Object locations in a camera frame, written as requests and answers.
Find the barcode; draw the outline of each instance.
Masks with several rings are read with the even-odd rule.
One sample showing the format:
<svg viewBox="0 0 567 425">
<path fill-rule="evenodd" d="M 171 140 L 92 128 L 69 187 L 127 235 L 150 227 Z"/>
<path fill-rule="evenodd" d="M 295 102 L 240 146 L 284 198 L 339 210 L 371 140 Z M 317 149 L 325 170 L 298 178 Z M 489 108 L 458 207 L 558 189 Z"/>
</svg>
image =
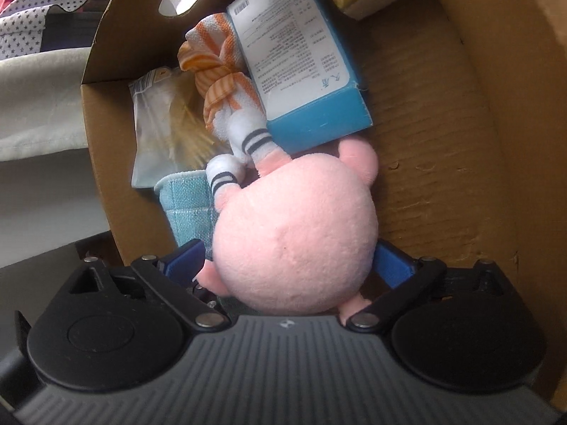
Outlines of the barcode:
<svg viewBox="0 0 567 425">
<path fill-rule="evenodd" d="M 248 0 L 244 0 L 242 3 L 240 3 L 234 10 L 234 15 L 238 16 L 238 13 L 240 11 L 242 11 L 246 6 L 248 6 L 250 3 L 248 2 Z"/>
<path fill-rule="evenodd" d="M 155 70 L 146 73 L 140 79 L 130 83 L 130 94 L 134 96 L 135 94 L 143 93 L 147 88 L 154 84 L 154 74 Z"/>
</svg>

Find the plastic bag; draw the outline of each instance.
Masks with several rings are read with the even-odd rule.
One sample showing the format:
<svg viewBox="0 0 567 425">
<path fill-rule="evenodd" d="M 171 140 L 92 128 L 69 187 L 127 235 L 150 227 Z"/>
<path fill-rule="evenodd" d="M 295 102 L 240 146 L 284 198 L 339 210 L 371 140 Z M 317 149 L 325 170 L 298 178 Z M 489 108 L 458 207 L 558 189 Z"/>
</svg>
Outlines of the plastic bag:
<svg viewBox="0 0 567 425">
<path fill-rule="evenodd" d="M 138 146 L 132 187 L 153 188 L 169 174 L 203 169 L 228 151 L 205 128 L 193 73 L 160 67 L 129 86 Z"/>
</svg>

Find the orange and white cloth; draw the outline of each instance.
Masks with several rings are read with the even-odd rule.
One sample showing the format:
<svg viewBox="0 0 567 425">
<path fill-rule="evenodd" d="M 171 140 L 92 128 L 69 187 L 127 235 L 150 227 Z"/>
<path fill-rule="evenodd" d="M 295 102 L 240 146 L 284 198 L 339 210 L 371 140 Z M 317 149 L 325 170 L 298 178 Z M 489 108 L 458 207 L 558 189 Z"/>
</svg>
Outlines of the orange and white cloth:
<svg viewBox="0 0 567 425">
<path fill-rule="evenodd" d="M 195 73 L 195 84 L 205 98 L 203 117 L 209 131 L 227 140 L 226 126 L 232 113 L 253 107 L 264 114 L 250 78 L 236 34 L 225 13 L 205 17 L 185 35 L 178 52 L 181 70 Z"/>
</svg>

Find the star patterned fabric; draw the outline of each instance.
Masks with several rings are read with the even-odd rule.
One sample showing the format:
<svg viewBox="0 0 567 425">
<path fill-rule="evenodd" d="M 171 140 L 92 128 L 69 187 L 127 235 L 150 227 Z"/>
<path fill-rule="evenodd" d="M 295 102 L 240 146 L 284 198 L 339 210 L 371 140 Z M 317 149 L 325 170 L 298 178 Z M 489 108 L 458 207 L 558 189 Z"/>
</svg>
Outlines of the star patterned fabric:
<svg viewBox="0 0 567 425">
<path fill-rule="evenodd" d="M 0 61 L 40 52 L 45 17 L 53 6 L 66 12 L 87 0 L 14 0 L 0 13 Z"/>
</svg>

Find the plush toy's leg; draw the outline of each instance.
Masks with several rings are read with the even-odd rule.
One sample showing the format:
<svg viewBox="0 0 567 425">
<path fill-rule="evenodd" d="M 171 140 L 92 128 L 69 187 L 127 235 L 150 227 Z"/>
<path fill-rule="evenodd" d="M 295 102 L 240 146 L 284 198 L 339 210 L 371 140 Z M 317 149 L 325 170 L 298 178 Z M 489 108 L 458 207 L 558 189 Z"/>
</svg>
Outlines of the plush toy's leg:
<svg viewBox="0 0 567 425">
<path fill-rule="evenodd" d="M 207 180 L 213 192 L 214 207 L 220 212 L 233 194 L 241 190 L 246 168 L 234 155 L 222 154 L 209 161 Z"/>
<path fill-rule="evenodd" d="M 363 138 L 343 137 L 338 143 L 338 158 L 368 186 L 372 185 L 378 176 L 378 155 Z"/>
<path fill-rule="evenodd" d="M 220 275 L 211 261 L 205 261 L 205 265 L 197 274 L 197 282 L 208 289 L 213 294 L 219 297 L 229 297 L 230 291 L 226 288 L 225 284 L 220 279 Z"/>
<path fill-rule="evenodd" d="M 266 118 L 257 109 L 236 110 L 229 120 L 228 135 L 231 146 L 241 148 L 252 157 L 260 177 L 291 161 L 291 157 L 274 143 L 266 129 Z"/>
<path fill-rule="evenodd" d="M 347 319 L 371 303 L 372 302 L 370 300 L 363 298 L 360 292 L 357 292 L 349 300 L 340 304 L 338 306 L 338 316 L 341 319 L 342 325 L 344 326 L 347 324 Z"/>
</svg>

